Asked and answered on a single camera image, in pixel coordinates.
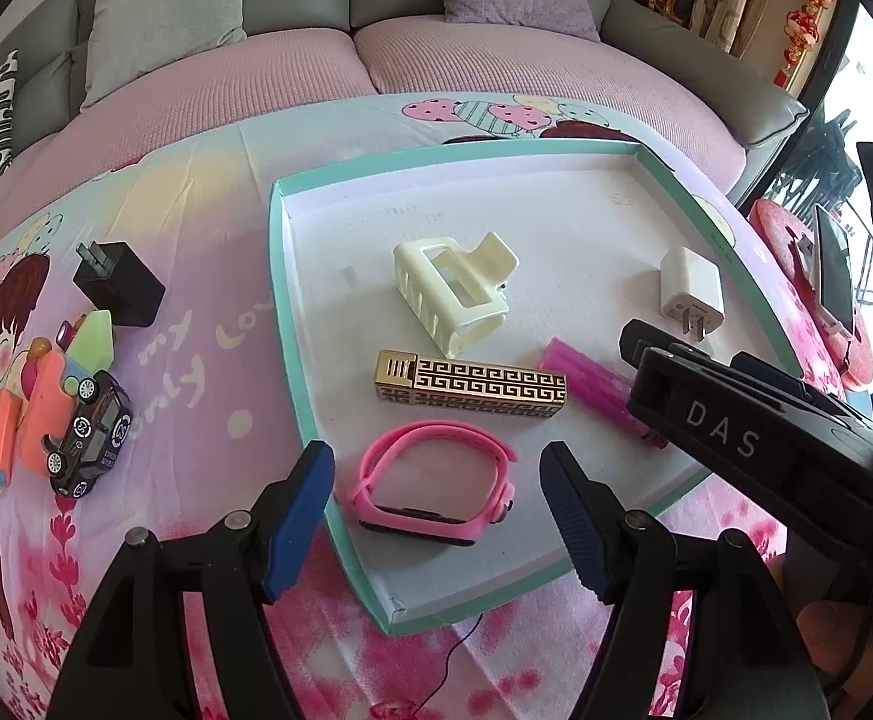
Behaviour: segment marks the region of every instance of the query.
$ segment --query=pink plastic tube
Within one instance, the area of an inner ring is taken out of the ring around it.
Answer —
[[[626,401],[629,400],[631,389],[629,381],[594,362],[585,354],[577,352],[559,338],[550,341],[537,367],[540,370],[564,373],[569,394],[622,431],[660,449],[670,443],[626,410]]]

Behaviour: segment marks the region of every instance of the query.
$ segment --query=orange toy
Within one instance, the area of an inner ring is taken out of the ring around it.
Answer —
[[[0,389],[0,485],[8,485],[13,470],[13,444],[17,437],[22,399]]]
[[[53,344],[49,341],[49,338],[37,336],[33,338],[29,349],[26,351],[26,360],[39,360],[40,357],[46,356],[51,351],[53,351]]]
[[[43,437],[60,440],[73,417],[75,402],[63,392],[65,357],[55,349],[36,360],[36,381],[17,432],[17,452],[31,471],[49,478]]]

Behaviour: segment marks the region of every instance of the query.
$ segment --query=gold lighter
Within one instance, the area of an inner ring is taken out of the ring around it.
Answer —
[[[377,395],[393,403],[468,412],[553,416],[566,403],[566,376],[551,370],[442,360],[380,351]]]

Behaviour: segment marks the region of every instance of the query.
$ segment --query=black toy car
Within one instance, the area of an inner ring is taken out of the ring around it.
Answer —
[[[76,391],[73,419],[60,445],[43,437],[54,493],[82,498],[92,490],[97,479],[116,464],[132,422],[129,396],[113,376],[99,370],[83,379]]]

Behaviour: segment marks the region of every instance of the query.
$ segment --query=red decoration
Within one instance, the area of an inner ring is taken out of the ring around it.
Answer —
[[[783,32],[790,38],[790,47],[783,52],[783,67],[773,83],[785,87],[803,56],[819,43],[819,18],[824,9],[832,7],[833,0],[806,0],[799,10],[790,10]]]

